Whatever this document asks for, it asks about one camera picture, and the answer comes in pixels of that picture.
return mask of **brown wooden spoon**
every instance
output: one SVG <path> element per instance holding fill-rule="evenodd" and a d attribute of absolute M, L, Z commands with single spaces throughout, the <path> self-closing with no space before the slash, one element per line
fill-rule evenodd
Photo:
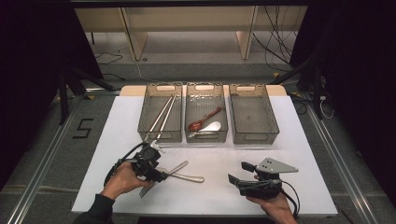
<path fill-rule="evenodd" d="M 191 123 L 189 125 L 189 130 L 190 132 L 198 132 L 199 130 L 202 129 L 202 126 L 204 125 L 204 122 L 207 119 L 210 119 L 212 116 L 214 116 L 215 114 L 219 113 L 221 110 L 221 106 L 219 106 L 218 108 L 216 108 L 216 110 L 214 110 L 212 113 L 208 114 L 206 117 L 204 117 L 203 119 L 197 120 L 193 123 Z"/>

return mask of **white desk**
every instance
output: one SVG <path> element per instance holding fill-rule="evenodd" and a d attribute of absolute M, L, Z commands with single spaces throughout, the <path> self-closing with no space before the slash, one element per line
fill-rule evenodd
<path fill-rule="evenodd" d="M 205 182 L 192 183 L 170 176 L 156 183 L 143 199 L 138 196 L 139 189 L 121 195 L 113 205 L 114 212 L 162 217 L 263 217 L 265 214 L 257 204 L 239 195 L 239 190 L 229 183 L 227 174 L 253 180 L 253 173 L 242 170 L 241 161 L 259 164 L 270 157 L 299 169 L 298 173 L 281 174 L 280 177 L 297 190 L 301 216 L 335 216 L 337 211 L 291 99 L 289 96 L 270 96 L 270 100 L 280 130 L 271 146 L 235 146 L 230 130 L 226 143 L 215 147 L 187 144 L 183 136 L 182 143 L 165 147 L 166 153 L 159 159 L 159 166 L 170 170 L 189 161 L 179 173 L 202 175 Z M 102 190 L 111 166 L 141 142 L 137 124 L 142 104 L 143 96 L 116 97 L 73 212 L 84 212 L 91 207 L 94 194 Z M 295 199 L 290 187 L 284 185 L 284 189 Z"/>

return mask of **floor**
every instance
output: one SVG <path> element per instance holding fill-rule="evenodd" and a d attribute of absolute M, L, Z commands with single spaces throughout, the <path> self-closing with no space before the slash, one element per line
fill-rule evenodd
<path fill-rule="evenodd" d="M 256 36 L 267 46 L 268 32 Z M 292 49 L 295 33 L 283 36 L 288 36 L 285 45 Z M 131 58 L 123 34 L 94 34 L 94 45 L 90 34 L 87 38 L 105 74 L 105 82 L 115 87 L 170 80 L 268 83 L 275 75 L 290 70 L 256 39 L 252 41 L 249 59 L 242 60 L 236 37 L 230 32 L 152 33 L 137 63 Z M 277 42 L 272 41 L 268 46 L 282 55 Z M 287 61 L 288 53 L 283 50 L 283 54 Z M 297 80 L 298 76 L 283 83 L 287 92 L 297 92 Z M 84 85 L 89 90 L 85 96 L 69 95 L 71 116 L 66 124 L 59 125 L 59 99 L 55 98 L 49 106 L 31 149 L 26 151 L 0 193 L 0 223 L 9 220 L 71 223 L 77 216 L 70 211 L 72 204 L 118 94 L 97 90 L 88 81 Z M 332 114 L 331 106 L 324 103 L 323 113 L 327 118 L 319 120 L 311 108 L 310 92 L 299 93 L 304 99 L 292 97 L 296 112 L 339 208 L 336 217 L 301 217 L 299 223 L 395 223 L 395 208 L 359 156 L 336 111 Z M 78 127 L 91 129 L 86 138 L 79 138 L 86 132 Z M 116 223 L 136 223 L 138 219 L 114 215 Z"/>

